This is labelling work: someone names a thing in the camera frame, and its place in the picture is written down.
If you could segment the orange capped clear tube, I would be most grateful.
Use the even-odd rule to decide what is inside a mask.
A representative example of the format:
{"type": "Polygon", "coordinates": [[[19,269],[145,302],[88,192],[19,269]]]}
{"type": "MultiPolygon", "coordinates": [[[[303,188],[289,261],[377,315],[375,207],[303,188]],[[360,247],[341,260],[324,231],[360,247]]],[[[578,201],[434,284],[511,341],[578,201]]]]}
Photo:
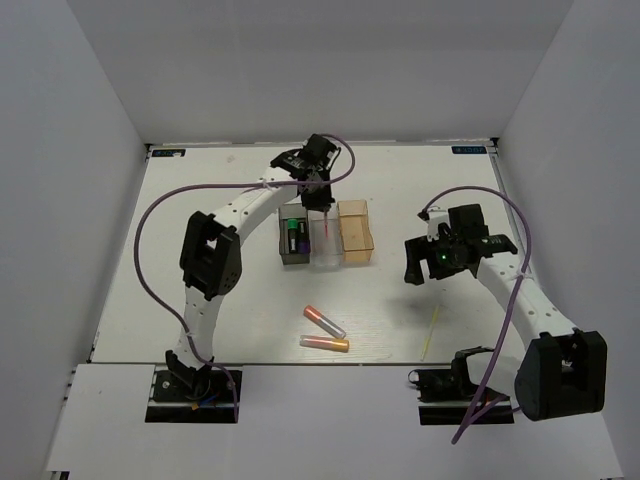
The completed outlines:
{"type": "Polygon", "coordinates": [[[332,337],[337,339],[346,338],[346,332],[315,307],[307,305],[303,310],[303,315],[332,337]]]}
{"type": "Polygon", "coordinates": [[[329,338],[312,335],[301,335],[299,345],[304,348],[312,348],[339,353],[347,353],[350,342],[347,339],[329,338]]]}

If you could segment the right blue corner label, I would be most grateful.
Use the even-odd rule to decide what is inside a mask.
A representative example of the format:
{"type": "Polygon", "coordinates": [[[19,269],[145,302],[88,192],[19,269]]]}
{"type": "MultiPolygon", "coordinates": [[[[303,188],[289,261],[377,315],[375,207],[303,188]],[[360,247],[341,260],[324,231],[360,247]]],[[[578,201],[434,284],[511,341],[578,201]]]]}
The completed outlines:
{"type": "Polygon", "coordinates": [[[486,155],[485,146],[456,145],[451,147],[454,155],[486,155]]]}

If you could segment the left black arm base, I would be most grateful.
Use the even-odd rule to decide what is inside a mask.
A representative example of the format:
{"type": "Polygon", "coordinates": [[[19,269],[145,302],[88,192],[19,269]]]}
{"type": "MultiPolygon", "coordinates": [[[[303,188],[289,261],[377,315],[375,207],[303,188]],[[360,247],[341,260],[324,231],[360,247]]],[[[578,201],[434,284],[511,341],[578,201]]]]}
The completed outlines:
{"type": "Polygon", "coordinates": [[[149,424],[235,424],[233,390],[240,400],[243,371],[231,369],[235,383],[218,369],[208,373],[203,387],[192,391],[168,369],[152,377],[145,413],[149,424]]]}

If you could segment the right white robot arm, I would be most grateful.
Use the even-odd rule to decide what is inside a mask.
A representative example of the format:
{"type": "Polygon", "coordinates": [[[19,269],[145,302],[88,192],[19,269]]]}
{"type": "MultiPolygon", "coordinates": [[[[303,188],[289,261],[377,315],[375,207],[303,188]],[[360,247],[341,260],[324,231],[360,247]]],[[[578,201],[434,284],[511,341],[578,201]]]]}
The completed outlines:
{"type": "Polygon", "coordinates": [[[426,235],[406,241],[405,282],[421,285],[470,272],[510,313],[526,351],[517,360],[499,356],[486,372],[468,363],[451,374],[453,390],[472,399],[506,396],[532,421],[599,412],[604,407],[607,344],[564,316],[538,284],[520,270],[518,249],[504,234],[492,235],[478,204],[419,213],[426,235]]]}

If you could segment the clear plastic container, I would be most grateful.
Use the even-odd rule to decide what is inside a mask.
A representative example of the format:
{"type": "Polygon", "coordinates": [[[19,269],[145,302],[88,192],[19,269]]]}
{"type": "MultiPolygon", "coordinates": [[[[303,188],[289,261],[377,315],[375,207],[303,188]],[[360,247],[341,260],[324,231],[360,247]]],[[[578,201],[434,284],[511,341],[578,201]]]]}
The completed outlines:
{"type": "Polygon", "coordinates": [[[323,213],[309,211],[309,232],[311,242],[310,263],[315,269],[336,269],[342,261],[342,245],[339,231],[337,208],[332,206],[329,213],[329,239],[325,239],[323,213]]]}

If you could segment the dark grey translucent container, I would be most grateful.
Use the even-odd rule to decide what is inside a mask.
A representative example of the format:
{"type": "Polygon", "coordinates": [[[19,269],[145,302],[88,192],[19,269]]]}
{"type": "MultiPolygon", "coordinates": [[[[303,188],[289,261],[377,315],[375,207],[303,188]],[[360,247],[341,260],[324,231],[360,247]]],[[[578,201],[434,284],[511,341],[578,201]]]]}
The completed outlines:
{"type": "Polygon", "coordinates": [[[289,218],[296,218],[298,222],[304,221],[307,223],[309,240],[310,240],[309,218],[308,218],[307,210],[303,207],[301,203],[289,203],[289,204],[282,205],[278,209],[279,254],[280,254],[282,263],[285,266],[309,264],[310,253],[311,253],[311,242],[310,242],[309,254],[300,254],[299,252],[294,254],[289,253],[289,248],[287,246],[287,233],[286,233],[287,220],[289,218]]]}

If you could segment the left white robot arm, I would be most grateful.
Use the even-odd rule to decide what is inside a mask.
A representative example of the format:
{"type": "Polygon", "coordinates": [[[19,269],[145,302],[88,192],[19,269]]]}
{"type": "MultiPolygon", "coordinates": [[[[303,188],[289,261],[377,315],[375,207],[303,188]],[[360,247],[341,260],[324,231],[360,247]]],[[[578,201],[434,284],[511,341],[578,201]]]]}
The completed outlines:
{"type": "Polygon", "coordinates": [[[295,198],[308,211],[331,209],[331,169],[341,151],[336,142],[329,134],[311,135],[301,147],[271,160],[260,179],[242,186],[236,199],[189,218],[179,259],[186,294],[183,332],[165,353],[168,370],[188,398],[202,398],[210,390],[213,334],[224,296],[242,274],[243,243],[295,198]]]}

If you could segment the yellow thin pen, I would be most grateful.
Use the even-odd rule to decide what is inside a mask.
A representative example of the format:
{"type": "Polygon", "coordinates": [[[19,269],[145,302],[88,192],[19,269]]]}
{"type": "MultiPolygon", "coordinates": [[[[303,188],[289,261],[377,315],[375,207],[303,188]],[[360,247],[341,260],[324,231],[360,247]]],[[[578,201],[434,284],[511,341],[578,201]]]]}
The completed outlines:
{"type": "Polygon", "coordinates": [[[435,325],[438,321],[439,318],[439,311],[440,311],[440,305],[437,304],[433,310],[432,316],[431,316],[431,321],[429,323],[429,328],[427,331],[427,335],[425,337],[424,343],[423,343],[423,347],[422,347],[422,351],[421,351],[421,356],[420,356],[420,361],[424,361],[426,359],[428,350],[429,350],[429,346],[430,346],[430,342],[431,339],[433,337],[433,332],[435,329],[435,325]]]}

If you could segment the purple capped black marker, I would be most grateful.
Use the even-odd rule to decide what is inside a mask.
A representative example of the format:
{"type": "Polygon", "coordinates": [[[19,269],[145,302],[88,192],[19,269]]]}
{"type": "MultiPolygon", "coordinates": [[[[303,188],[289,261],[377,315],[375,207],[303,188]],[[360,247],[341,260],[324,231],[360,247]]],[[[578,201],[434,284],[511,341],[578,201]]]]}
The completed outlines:
{"type": "Polygon", "coordinates": [[[300,254],[310,253],[310,240],[309,240],[308,228],[307,228],[307,223],[304,221],[298,222],[296,246],[297,246],[297,251],[300,254]]]}

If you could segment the blue corner label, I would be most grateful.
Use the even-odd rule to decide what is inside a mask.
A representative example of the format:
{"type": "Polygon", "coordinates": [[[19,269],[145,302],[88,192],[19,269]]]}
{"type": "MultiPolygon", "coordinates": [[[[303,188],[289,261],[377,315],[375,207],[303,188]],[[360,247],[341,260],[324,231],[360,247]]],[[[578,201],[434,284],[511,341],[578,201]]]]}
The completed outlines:
{"type": "Polygon", "coordinates": [[[151,152],[153,158],[173,158],[184,157],[186,154],[185,149],[154,149],[151,152]]]}
{"type": "Polygon", "coordinates": [[[451,147],[454,155],[486,155],[485,146],[456,145],[451,147]]]}

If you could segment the orange translucent container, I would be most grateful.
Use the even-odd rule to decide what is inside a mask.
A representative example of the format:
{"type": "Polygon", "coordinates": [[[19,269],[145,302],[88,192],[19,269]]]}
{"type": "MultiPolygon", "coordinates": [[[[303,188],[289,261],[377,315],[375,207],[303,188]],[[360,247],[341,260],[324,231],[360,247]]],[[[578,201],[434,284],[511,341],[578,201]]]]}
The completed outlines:
{"type": "Polygon", "coordinates": [[[367,202],[365,200],[339,201],[337,213],[343,262],[348,265],[368,264],[375,246],[369,226],[367,202]]]}

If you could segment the left blue corner label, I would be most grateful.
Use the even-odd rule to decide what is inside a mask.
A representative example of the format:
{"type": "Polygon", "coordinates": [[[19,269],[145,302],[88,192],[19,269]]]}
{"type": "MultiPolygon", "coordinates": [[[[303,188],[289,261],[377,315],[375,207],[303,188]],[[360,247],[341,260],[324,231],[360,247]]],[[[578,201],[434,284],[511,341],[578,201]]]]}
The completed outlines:
{"type": "Polygon", "coordinates": [[[186,154],[185,149],[154,149],[151,152],[153,158],[173,158],[184,157],[186,154]]]}

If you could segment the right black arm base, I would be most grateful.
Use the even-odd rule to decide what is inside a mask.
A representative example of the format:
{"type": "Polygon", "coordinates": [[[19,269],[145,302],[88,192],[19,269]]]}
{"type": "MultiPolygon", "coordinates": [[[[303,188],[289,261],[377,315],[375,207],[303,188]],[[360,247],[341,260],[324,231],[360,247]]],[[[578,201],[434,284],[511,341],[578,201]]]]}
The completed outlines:
{"type": "MultiPolygon", "coordinates": [[[[407,379],[419,395],[418,414],[421,426],[454,426],[461,423],[477,390],[477,383],[469,377],[467,360],[487,354],[492,348],[475,347],[455,353],[449,366],[421,368],[409,372],[407,379]]],[[[487,387],[477,402],[474,413],[495,403],[493,408],[475,421],[480,425],[514,423],[514,411],[508,396],[487,387]]]]}

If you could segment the green capped black marker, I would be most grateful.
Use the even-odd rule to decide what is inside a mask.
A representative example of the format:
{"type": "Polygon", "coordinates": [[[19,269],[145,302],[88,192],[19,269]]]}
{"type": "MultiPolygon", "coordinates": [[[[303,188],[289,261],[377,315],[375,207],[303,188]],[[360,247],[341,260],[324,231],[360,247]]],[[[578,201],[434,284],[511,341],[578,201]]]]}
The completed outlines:
{"type": "Polygon", "coordinates": [[[299,222],[296,218],[287,220],[287,246],[290,254],[298,252],[298,225],[299,222]]]}

